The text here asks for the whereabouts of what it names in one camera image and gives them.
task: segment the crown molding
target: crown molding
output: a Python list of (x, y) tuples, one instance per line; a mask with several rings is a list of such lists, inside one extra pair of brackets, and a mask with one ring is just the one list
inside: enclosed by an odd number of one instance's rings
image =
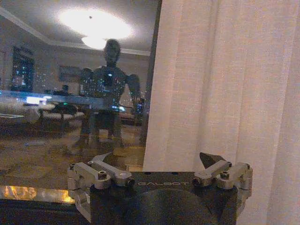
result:
[[(48, 45), (95, 50), (93, 48), (86, 46), (85, 44), (50, 40), (45, 35), (41, 34), (40, 32), (38, 32), (36, 29), (29, 26), (28, 24), (24, 23), (18, 17), (11, 14), (10, 12), (8, 12), (6, 9), (4, 9), (1, 6), (0, 6), (0, 15), (3, 16), (4, 18), (8, 19), (15, 25), (19, 26), (23, 30), (27, 31), (28, 33), (32, 34), (33, 36), (37, 37), (38, 39), (42, 40), (43, 42), (45, 42)], [(150, 56), (150, 52), (148, 52), (148, 51), (140, 51), (140, 50), (134, 50), (134, 49), (121, 49), (121, 52), (127, 53), (127, 54), (134, 54), (134, 55)]]

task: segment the lamp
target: lamp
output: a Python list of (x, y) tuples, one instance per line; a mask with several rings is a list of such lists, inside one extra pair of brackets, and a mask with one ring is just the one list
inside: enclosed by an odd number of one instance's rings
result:
[(103, 49), (107, 39), (126, 38), (131, 28), (122, 19), (97, 9), (70, 9), (60, 14), (60, 21), (85, 35), (82, 41), (91, 48)]
[(103, 49), (105, 47), (106, 41), (100, 37), (83, 37), (82, 42), (90, 48)]

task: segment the picture frame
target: picture frame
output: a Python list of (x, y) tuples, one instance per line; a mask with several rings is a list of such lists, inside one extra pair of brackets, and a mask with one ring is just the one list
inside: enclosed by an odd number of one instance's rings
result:
[(80, 79), (81, 69), (79, 67), (60, 66), (60, 81), (77, 83)]

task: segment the hex bolt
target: hex bolt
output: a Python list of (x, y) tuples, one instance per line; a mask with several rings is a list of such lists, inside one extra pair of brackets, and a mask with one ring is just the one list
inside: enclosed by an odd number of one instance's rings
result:
[(75, 163), (72, 163), (72, 164), (70, 165), (70, 170), (73, 170), (73, 169), (74, 169), (74, 166), (75, 166)]
[(132, 177), (129, 177), (126, 181), (126, 187), (132, 187), (135, 184), (135, 180)]
[(194, 186), (200, 186), (201, 185), (201, 180), (198, 177), (195, 177), (192, 181)]
[(107, 177), (107, 173), (104, 170), (98, 172), (98, 180), (105, 180)]
[(93, 161), (89, 161), (89, 162), (87, 163), (87, 165), (88, 165), (88, 166), (92, 166), (93, 163), (94, 163)]
[(229, 179), (229, 173), (228, 173), (227, 171), (222, 171), (222, 172), (220, 173), (220, 176), (221, 176), (221, 178), (224, 179), (224, 180), (228, 180), (228, 179)]

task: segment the curtain fold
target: curtain fold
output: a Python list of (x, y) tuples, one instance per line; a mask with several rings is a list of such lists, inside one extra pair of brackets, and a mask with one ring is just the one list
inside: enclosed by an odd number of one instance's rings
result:
[(162, 4), (144, 170), (203, 169), (200, 151), (250, 163), (239, 224), (300, 224), (299, 1), (180, 3), (173, 26)]

